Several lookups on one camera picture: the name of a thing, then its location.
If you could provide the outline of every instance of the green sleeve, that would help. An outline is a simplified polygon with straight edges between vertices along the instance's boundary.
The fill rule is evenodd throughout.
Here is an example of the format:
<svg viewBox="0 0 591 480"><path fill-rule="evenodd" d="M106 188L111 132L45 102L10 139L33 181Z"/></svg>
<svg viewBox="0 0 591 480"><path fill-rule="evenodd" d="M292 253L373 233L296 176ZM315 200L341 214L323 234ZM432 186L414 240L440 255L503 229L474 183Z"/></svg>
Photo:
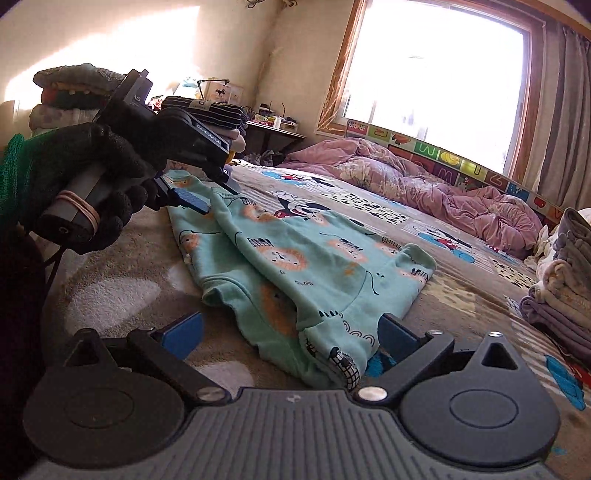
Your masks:
<svg viewBox="0 0 591 480"><path fill-rule="evenodd" d="M31 161L19 157L24 142L15 135L0 157L0 233L17 224L27 194Z"/></svg>

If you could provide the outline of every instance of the circular mount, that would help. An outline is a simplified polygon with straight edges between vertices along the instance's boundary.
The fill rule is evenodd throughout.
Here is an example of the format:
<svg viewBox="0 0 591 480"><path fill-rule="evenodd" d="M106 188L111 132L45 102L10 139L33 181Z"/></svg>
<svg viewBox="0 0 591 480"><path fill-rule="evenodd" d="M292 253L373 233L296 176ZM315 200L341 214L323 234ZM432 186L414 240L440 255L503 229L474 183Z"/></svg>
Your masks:
<svg viewBox="0 0 591 480"><path fill-rule="evenodd" d="M160 451L184 420L166 383L90 365L49 371L29 399L23 425L56 463L86 469L134 463Z"/></svg>
<svg viewBox="0 0 591 480"><path fill-rule="evenodd" d="M560 426L552 400L539 392L543 387L528 380L496 368L435 377L404 396L400 419L419 444L453 462L527 463L549 450Z"/></svg>

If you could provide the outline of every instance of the curtain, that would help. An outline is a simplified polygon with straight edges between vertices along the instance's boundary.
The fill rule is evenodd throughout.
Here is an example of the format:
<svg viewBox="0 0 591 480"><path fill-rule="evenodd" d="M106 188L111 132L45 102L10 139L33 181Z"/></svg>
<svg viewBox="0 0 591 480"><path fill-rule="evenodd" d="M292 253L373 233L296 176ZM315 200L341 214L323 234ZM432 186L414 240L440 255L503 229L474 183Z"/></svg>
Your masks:
<svg viewBox="0 0 591 480"><path fill-rule="evenodd" d="M537 189L562 207L591 207L590 75L589 40L563 26L556 100Z"/></svg>
<svg viewBox="0 0 591 480"><path fill-rule="evenodd" d="M544 27L544 50L538 116L535 121L534 138L523 180L520 182L527 189L537 192L540 186L540 173L554 119L556 92L560 75L560 37L563 36L562 24L552 21Z"/></svg>

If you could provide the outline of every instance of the pink blanket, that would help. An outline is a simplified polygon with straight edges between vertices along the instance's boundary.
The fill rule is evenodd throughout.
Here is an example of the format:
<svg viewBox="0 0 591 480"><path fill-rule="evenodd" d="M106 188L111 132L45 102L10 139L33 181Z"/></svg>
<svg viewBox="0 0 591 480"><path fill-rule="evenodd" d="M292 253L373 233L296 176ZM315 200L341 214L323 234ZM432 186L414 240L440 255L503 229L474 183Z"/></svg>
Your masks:
<svg viewBox="0 0 591 480"><path fill-rule="evenodd" d="M362 138L325 140L291 153L281 168L344 180L433 215L495 248L523 257L542 225L521 199L494 187L465 192Z"/></svg>

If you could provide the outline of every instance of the black glove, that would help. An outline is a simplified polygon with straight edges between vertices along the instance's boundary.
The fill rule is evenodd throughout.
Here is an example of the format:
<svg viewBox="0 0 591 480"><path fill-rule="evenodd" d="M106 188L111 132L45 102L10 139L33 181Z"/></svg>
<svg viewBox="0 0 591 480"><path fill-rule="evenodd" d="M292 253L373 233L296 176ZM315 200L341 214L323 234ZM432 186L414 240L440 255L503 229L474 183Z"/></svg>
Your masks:
<svg viewBox="0 0 591 480"><path fill-rule="evenodd" d="M149 171L163 170L166 159L150 155L148 164L126 139L99 124L81 124L60 128L22 142L19 159L30 162L25 199L20 222L34 231L37 218L51 205L56 195L95 162L102 163L107 174L132 179L145 177ZM101 250L114 243L131 215L154 195L152 180L132 186L125 192L114 191L98 208L100 224L87 243L63 245L78 254Z"/></svg>

